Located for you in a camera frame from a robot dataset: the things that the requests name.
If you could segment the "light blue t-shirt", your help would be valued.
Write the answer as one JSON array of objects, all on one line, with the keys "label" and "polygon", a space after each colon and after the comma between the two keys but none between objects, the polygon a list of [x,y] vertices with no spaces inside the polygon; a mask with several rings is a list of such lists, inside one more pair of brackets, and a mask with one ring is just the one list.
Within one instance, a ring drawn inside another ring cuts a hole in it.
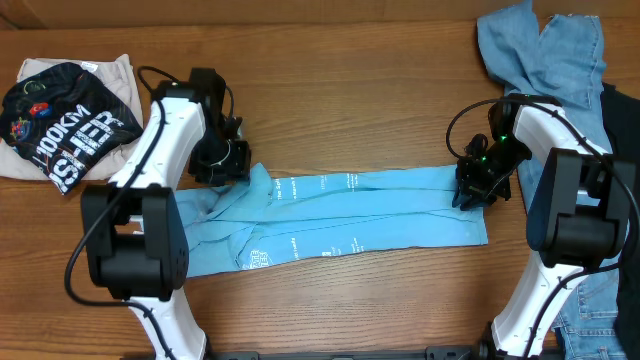
[{"label": "light blue t-shirt", "polygon": [[452,166],[272,178],[176,194],[191,277],[315,257],[488,242],[483,212],[452,205]]}]

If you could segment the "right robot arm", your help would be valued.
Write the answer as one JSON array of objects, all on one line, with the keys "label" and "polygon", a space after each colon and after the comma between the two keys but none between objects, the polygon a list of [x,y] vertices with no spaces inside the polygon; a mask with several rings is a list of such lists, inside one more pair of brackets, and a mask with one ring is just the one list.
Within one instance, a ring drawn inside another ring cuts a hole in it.
[{"label": "right robot arm", "polygon": [[469,359],[552,359],[547,331],[588,276],[634,245],[639,225],[632,193],[636,167],[575,128],[553,97],[487,99],[489,136],[475,135],[457,157],[452,205],[489,207],[511,196],[509,179],[525,160],[544,169],[527,212],[528,263],[508,304],[489,322]]}]

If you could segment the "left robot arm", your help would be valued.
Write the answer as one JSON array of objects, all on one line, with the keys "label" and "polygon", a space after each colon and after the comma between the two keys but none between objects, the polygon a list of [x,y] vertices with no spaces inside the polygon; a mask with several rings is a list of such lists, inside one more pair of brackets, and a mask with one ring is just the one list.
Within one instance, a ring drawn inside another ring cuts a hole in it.
[{"label": "left robot arm", "polygon": [[184,172],[213,186],[248,180],[251,150],[215,69],[194,68],[186,81],[166,74],[149,93],[150,118],[128,162],[82,193],[84,235],[64,288],[87,307],[129,309],[155,359],[211,359],[184,291],[189,250],[175,191]]}]

